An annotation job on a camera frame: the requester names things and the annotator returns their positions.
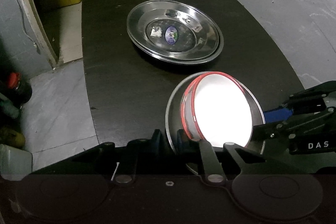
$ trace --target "metal plate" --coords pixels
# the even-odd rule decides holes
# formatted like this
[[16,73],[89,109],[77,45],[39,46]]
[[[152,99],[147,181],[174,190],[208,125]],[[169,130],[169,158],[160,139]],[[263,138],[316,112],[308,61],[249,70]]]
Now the metal plate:
[[[188,87],[188,85],[196,77],[206,72],[207,71],[198,72],[198,73],[195,73],[185,78],[183,81],[181,81],[177,85],[177,87],[174,89],[174,91],[172,92],[168,100],[168,104],[166,108],[166,115],[165,115],[166,134],[169,140],[169,144],[174,152],[176,152],[174,143],[176,143],[176,140],[177,140],[177,131],[183,128],[181,118],[180,118],[180,103],[182,100],[183,93],[185,89]],[[247,101],[249,102],[251,114],[252,114],[252,124],[254,126],[259,125],[259,124],[265,124],[265,118],[263,115],[263,111],[257,99],[253,96],[253,94],[250,92],[250,90],[247,87],[245,87],[242,83],[240,83],[240,85],[246,91],[246,98],[247,98]],[[264,149],[264,142],[257,143],[257,142],[250,141],[249,144],[247,145],[247,148],[257,153],[262,154],[263,149]],[[220,151],[222,147],[218,147],[218,148],[214,147],[214,149],[215,151],[216,150]]]
[[223,49],[219,27],[200,10],[170,0],[151,0],[134,7],[127,32],[151,56],[178,64],[201,64]]

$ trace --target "white bowl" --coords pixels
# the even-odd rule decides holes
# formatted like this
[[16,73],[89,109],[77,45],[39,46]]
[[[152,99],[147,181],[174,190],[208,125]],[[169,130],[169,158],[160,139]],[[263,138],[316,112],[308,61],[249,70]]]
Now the white bowl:
[[198,76],[184,92],[180,115],[190,139],[206,139],[215,147],[226,142],[246,146],[250,141],[250,106],[244,89],[228,74]]

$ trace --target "red lid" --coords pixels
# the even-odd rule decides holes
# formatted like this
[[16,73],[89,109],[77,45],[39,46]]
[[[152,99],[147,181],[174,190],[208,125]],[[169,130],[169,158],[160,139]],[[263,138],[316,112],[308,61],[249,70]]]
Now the red lid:
[[21,74],[19,72],[12,72],[7,79],[7,87],[9,89],[13,89],[17,86],[21,78]]

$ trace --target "silver rivet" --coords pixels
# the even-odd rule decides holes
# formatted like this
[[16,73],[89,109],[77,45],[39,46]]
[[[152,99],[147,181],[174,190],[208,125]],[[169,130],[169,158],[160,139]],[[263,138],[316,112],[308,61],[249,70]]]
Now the silver rivet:
[[118,183],[129,183],[132,181],[132,177],[129,175],[118,175],[115,177],[115,181]]
[[220,183],[224,180],[224,177],[221,175],[213,174],[213,175],[208,175],[208,181],[212,183]]

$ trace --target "table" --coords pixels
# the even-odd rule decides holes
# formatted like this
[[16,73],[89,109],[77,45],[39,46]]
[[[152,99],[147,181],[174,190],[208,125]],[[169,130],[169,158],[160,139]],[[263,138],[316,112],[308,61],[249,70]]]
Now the table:
[[220,27],[224,49],[211,63],[181,66],[141,52],[127,34],[130,10],[148,0],[83,0],[85,80],[100,143],[123,146],[165,128],[170,94],[185,77],[223,71],[246,85],[263,110],[303,89],[291,65],[257,20],[237,0],[175,0],[192,5]]

